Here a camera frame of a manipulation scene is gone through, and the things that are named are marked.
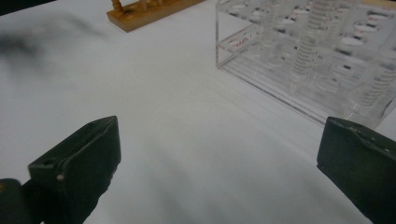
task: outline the table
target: table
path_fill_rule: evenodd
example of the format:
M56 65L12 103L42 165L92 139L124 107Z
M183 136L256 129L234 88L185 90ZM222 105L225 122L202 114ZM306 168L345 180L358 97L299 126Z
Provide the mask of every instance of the table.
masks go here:
M116 115L122 162L87 224L370 223L316 168L323 128L216 68L215 4L128 34L109 0L0 17L0 178L24 183L31 161ZM396 139L395 124L376 130Z

